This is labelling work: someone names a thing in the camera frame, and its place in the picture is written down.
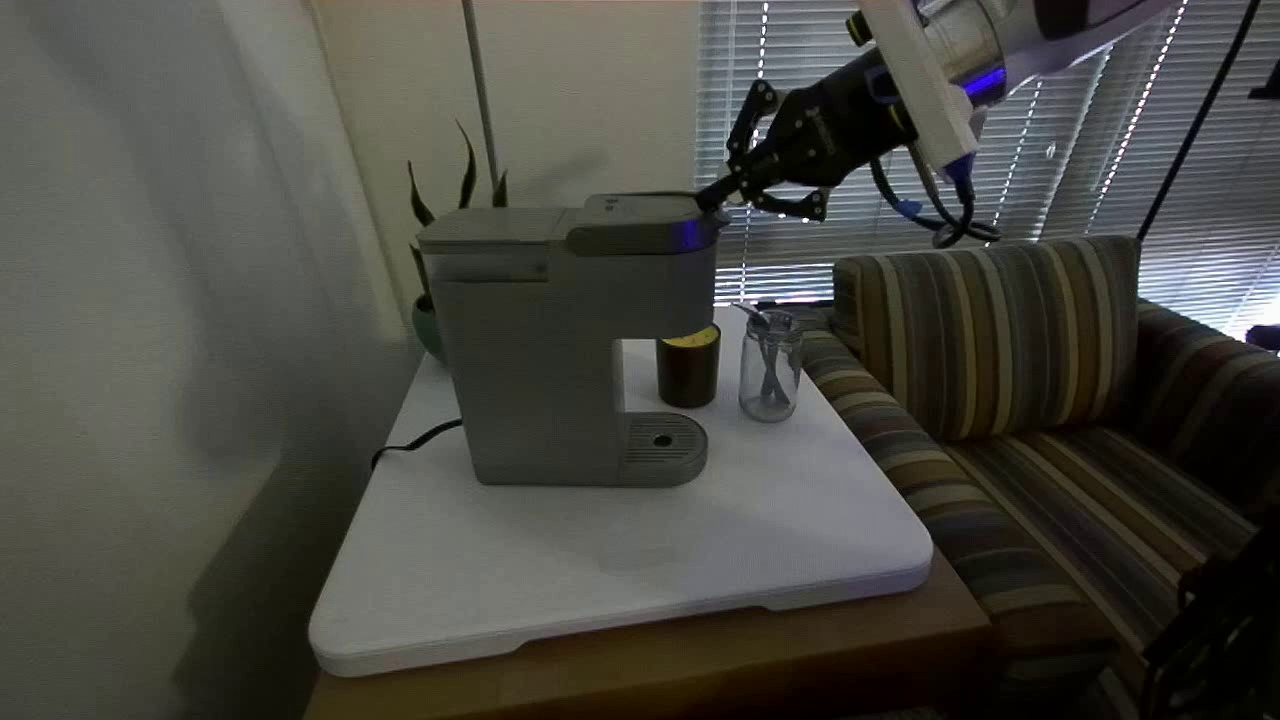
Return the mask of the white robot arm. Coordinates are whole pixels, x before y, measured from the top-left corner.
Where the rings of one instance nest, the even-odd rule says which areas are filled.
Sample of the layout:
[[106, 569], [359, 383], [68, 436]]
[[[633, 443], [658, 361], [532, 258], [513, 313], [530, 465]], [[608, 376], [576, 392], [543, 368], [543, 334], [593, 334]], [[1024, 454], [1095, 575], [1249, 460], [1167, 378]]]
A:
[[827, 192], [892, 147], [913, 147], [960, 201], [973, 226], [973, 114], [1014, 89], [1074, 69], [1124, 38], [1171, 0], [857, 0], [857, 56], [780, 90], [758, 81], [727, 132], [727, 170], [695, 192], [819, 219]]

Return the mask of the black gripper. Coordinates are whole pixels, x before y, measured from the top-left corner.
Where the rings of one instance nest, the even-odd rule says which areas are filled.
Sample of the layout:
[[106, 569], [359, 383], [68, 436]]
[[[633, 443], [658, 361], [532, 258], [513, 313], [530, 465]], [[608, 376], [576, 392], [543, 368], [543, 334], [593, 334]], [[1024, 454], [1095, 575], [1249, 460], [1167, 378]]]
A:
[[[759, 213], [823, 219], [827, 188], [861, 164], [910, 142], [917, 125], [879, 53], [863, 53], [808, 89], [777, 90], [769, 81], [748, 89], [751, 114], [769, 125], [722, 180], [695, 192], [695, 209], [718, 214], [734, 197]], [[777, 182], [815, 188], [801, 201], [771, 197]]]

